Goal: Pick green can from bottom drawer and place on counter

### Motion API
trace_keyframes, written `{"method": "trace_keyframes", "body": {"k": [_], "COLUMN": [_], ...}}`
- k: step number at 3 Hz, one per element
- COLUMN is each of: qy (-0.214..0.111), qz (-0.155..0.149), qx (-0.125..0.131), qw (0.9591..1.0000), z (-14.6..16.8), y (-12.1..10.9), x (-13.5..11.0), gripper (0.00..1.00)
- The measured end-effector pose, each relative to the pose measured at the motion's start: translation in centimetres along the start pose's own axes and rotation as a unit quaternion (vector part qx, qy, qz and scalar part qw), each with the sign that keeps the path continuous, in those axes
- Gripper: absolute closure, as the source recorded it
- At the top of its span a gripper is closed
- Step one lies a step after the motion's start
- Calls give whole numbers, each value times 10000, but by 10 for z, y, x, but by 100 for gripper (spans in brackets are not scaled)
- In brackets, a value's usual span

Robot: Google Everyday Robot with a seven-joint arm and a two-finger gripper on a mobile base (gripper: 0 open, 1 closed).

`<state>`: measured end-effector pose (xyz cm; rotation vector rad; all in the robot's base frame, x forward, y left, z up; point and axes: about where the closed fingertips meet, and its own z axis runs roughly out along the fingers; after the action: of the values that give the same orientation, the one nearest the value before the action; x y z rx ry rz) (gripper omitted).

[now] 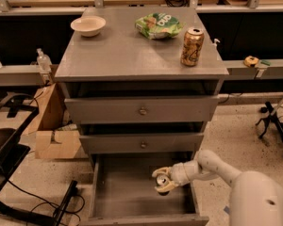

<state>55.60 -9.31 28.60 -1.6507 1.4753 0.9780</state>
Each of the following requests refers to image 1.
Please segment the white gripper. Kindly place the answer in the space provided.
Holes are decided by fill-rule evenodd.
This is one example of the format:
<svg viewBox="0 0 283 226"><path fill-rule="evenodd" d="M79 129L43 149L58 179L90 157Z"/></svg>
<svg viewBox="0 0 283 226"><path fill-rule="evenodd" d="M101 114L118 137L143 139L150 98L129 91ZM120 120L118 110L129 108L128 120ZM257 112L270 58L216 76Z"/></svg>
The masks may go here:
<svg viewBox="0 0 283 226"><path fill-rule="evenodd" d="M175 189L178 186L184 186L194 179L196 179L200 174L200 168L196 161L192 160L185 163L177 163L171 167L163 167L156 169L153 173L153 177L158 177L159 175L165 175L169 177L171 174L171 182L164 184L157 184L155 190L158 193L166 193Z"/></svg>

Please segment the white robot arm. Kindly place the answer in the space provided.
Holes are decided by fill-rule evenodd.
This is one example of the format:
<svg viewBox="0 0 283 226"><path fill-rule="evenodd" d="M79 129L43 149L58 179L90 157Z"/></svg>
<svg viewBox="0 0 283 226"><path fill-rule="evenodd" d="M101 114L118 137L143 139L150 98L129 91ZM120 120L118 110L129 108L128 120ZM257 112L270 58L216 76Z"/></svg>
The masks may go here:
<svg viewBox="0 0 283 226"><path fill-rule="evenodd" d="M156 169L152 176L158 194L219 177L231 188L230 226L283 226L283 187L261 172L234 168L213 151L201 150L195 159Z"/></svg>

